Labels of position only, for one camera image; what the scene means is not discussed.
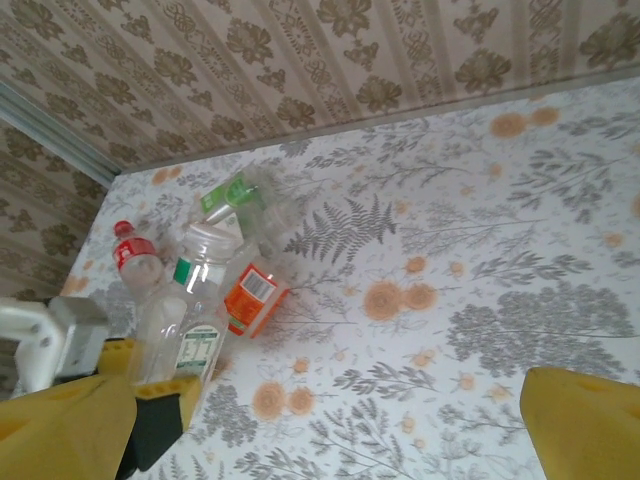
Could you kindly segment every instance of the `patterned wallpaper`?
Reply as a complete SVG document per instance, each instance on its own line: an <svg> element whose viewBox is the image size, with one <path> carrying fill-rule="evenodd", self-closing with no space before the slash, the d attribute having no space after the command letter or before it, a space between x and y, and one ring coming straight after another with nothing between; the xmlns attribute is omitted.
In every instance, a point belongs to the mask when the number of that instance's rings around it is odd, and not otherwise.
<svg viewBox="0 0 640 480"><path fill-rule="evenodd" d="M0 296L59 294L105 193L0 122Z"/></svg>
<svg viewBox="0 0 640 480"><path fill-rule="evenodd" d="M123 168L639 63L637 0L7 0L3 79Z"/></svg>

